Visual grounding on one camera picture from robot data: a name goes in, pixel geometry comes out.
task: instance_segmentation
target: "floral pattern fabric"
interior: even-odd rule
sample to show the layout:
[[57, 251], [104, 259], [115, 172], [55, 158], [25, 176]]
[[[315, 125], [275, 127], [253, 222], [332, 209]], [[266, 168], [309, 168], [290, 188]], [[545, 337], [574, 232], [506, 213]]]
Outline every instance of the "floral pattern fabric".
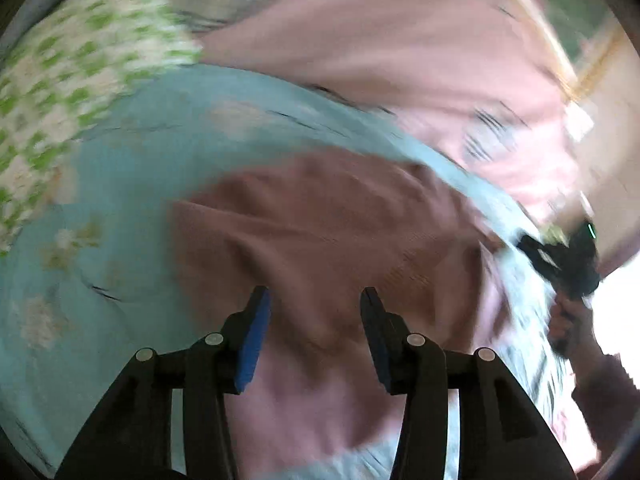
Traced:
[[35, 25], [0, 73], [0, 253], [82, 131], [140, 80], [197, 56], [165, 0], [67, 0]]

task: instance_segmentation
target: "pink blanket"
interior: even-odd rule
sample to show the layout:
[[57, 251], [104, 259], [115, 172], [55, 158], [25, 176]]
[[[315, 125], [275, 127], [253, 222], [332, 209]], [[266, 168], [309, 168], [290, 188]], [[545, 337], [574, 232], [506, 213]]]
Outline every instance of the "pink blanket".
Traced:
[[508, 0], [279, 0], [202, 41], [205, 62], [392, 110], [536, 218], [574, 185], [561, 91]]
[[304, 465], [397, 431], [404, 398], [378, 383], [358, 299], [444, 348], [491, 344], [508, 303], [482, 218], [426, 167], [345, 150], [224, 178], [173, 212], [178, 272], [204, 328], [274, 296], [253, 382], [228, 397], [243, 478]]

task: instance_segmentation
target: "light blue bedsheet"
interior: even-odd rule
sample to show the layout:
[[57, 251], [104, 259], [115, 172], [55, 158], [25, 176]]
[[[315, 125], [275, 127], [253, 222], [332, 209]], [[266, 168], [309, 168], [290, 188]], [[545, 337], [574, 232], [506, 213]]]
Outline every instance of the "light blue bedsheet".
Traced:
[[[77, 177], [76, 199], [49, 206], [0, 262], [0, 424], [31, 463], [52, 476], [137, 349], [173, 351], [203, 335], [174, 281], [170, 202], [225, 172], [322, 144], [423, 162], [471, 197], [505, 240], [534, 232], [503, 192], [383, 115], [240, 70], [195, 66], [167, 74], [116, 102], [85, 133], [65, 171]], [[513, 248], [499, 264], [514, 337], [497, 351], [549, 420], [563, 374], [544, 337], [549, 291]], [[456, 407], [450, 412], [447, 477], [456, 478]], [[388, 478], [396, 443], [269, 480]], [[174, 465], [184, 466], [178, 451]]]

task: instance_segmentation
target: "pink towel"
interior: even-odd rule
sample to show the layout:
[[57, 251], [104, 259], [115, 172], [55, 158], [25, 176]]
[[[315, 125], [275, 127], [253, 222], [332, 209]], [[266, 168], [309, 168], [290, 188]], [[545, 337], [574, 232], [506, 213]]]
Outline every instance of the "pink towel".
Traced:
[[274, 296], [253, 382], [227, 397], [241, 476], [305, 465], [399, 429], [404, 399], [376, 379], [358, 300], [375, 286], [444, 348], [489, 345], [508, 325], [469, 200], [417, 164], [327, 150], [224, 178], [174, 206], [178, 273], [206, 330]]
[[543, 219], [577, 166], [536, 40], [508, 0], [278, 0], [202, 37], [205, 62], [391, 109], [407, 132]]

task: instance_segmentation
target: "blue gripper pad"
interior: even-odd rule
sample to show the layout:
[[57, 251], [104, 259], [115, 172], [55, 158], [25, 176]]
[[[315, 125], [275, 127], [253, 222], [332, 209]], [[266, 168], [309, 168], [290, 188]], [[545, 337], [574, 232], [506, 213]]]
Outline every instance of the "blue gripper pad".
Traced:
[[238, 368], [234, 383], [238, 393], [242, 393], [246, 386], [254, 378], [255, 367], [258, 364], [258, 356], [264, 336], [267, 333], [269, 318], [271, 315], [271, 296], [266, 287], [256, 287], [249, 299], [249, 305], [245, 314], [254, 319], [247, 331], [241, 348], [238, 351]]
[[389, 352], [387, 351], [385, 338], [382, 332], [382, 324], [385, 320], [385, 308], [378, 297], [376, 289], [367, 287], [360, 295], [360, 318], [364, 327], [364, 333], [369, 343], [369, 351], [376, 367], [378, 380], [384, 385], [385, 390], [391, 391], [391, 370]]

